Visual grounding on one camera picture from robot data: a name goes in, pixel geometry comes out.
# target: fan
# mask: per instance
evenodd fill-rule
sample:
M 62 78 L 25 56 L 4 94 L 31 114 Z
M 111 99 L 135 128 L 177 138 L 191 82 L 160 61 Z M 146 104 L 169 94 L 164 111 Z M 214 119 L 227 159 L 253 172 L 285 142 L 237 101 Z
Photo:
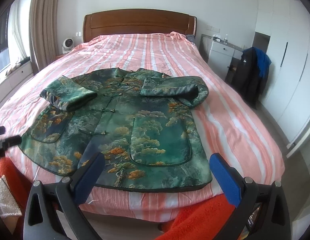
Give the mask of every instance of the fan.
M 62 48 L 63 54 L 70 52 L 72 48 L 74 48 L 74 41 L 71 38 L 67 38 L 66 40 L 64 40 Z

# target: black jacket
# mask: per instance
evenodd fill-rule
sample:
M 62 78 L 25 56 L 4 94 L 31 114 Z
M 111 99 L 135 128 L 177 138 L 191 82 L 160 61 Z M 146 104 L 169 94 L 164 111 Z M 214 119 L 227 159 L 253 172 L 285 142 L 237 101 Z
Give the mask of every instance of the black jacket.
M 257 56 L 254 48 L 243 52 L 241 61 L 231 82 L 231 86 L 253 108 L 259 95 L 263 93 L 268 80 L 268 69 L 265 77 L 260 77 Z

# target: wall socket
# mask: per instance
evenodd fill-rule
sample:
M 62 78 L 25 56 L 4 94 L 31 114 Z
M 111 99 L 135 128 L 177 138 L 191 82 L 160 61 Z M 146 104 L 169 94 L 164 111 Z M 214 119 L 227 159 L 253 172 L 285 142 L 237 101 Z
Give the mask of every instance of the wall socket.
M 211 25 L 207 25 L 206 29 L 209 30 L 209 31 L 212 31 L 212 32 L 216 32 L 216 33 L 220 33 L 220 31 L 221 31 L 221 29 L 215 28 L 215 27 L 213 27 Z

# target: window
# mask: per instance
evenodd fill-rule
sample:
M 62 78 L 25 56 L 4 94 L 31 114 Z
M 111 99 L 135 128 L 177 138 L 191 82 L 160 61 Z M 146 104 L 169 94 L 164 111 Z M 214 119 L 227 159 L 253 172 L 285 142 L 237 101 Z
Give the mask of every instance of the window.
M 0 17 L 0 71 L 10 63 L 7 41 L 9 10 L 10 7 L 8 7 Z

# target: folded sleeve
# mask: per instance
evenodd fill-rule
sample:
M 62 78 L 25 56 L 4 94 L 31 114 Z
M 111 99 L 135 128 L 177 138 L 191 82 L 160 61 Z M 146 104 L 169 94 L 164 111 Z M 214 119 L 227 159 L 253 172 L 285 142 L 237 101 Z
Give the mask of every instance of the folded sleeve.
M 174 97 L 190 108 L 201 104 L 208 96 L 208 88 L 197 76 L 175 78 L 145 78 L 142 96 Z
M 40 97 L 60 110 L 74 111 L 97 97 L 97 93 L 61 76 L 42 90 Z

